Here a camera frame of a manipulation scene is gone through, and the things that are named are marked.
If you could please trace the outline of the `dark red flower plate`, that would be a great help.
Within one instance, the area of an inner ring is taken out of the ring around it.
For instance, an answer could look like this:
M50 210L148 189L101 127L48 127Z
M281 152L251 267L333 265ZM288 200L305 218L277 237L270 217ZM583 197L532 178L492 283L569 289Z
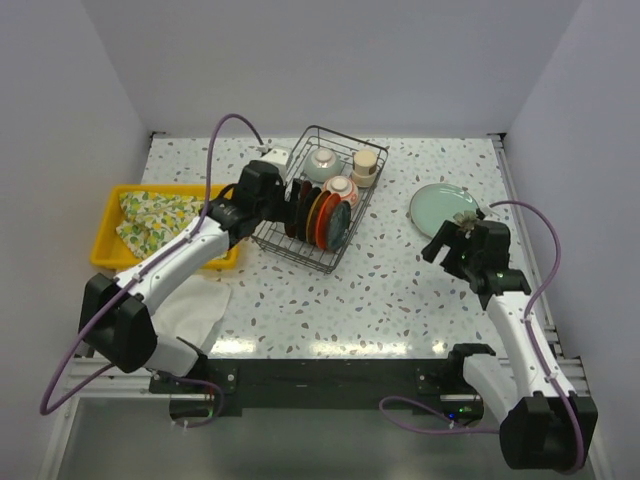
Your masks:
M312 183L309 180L296 178L292 181L290 197L288 201L288 217L285 222L285 233L289 238L297 237L298 210L306 195L310 192Z

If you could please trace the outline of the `yellow brown patterned plate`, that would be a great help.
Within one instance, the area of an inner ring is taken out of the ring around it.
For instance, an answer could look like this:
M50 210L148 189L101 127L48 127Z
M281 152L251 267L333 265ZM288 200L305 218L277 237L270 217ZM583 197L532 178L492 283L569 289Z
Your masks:
M322 209L326 200L330 197L331 193L327 190L323 190L314 200L307 217L306 223L306 241L310 245L316 244L316 226Z

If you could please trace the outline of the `celadon green flower plate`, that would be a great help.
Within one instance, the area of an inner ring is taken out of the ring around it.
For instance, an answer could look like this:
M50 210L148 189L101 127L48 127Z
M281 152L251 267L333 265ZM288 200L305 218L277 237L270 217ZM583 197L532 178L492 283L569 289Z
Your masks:
M455 222L480 207L476 199L462 187L448 183L429 184L412 196L409 217L415 228L432 238L445 220Z

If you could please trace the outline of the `orange red plate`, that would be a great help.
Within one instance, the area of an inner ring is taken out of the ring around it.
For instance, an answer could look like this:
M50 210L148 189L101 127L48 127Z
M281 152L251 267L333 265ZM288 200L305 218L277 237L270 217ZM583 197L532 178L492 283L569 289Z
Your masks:
M337 222L337 215L341 210L342 198L337 193L331 193L320 209L316 230L316 245L326 251L333 251L330 246L330 233L333 225Z

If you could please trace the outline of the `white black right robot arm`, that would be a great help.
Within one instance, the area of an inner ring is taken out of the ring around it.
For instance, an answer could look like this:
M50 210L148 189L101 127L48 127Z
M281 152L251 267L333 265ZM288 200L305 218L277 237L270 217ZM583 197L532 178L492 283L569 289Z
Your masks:
M573 474L587 459L598 419L593 399L581 396L561 370L532 310L525 274L509 265L511 233L500 222L480 220L471 231L446 220L422 257L469 284L502 340L511 370L493 354L467 347L445 369L448 386L474 388L499 423L500 448L514 470Z

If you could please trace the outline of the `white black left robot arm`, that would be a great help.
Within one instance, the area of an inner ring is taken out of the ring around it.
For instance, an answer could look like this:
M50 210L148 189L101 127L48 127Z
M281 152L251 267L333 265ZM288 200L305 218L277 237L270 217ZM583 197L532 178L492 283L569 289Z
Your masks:
M172 374L185 392L200 390L207 380L203 353L184 339L157 333L153 315L190 276L262 222L293 220L296 205L276 166L250 161L238 182L206 200L200 216L167 245L114 278L96 274L87 282L80 338L124 373L159 370Z

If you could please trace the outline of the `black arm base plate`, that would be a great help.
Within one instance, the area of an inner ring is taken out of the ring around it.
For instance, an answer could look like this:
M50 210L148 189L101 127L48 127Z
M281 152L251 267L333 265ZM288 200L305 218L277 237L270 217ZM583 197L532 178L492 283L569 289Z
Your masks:
M376 410L388 396L423 403L456 421L475 421L483 402L444 359L211 359L205 379L212 387L189 385L157 374L149 391L170 398L174 419L205 415L220 406L223 416L247 409Z

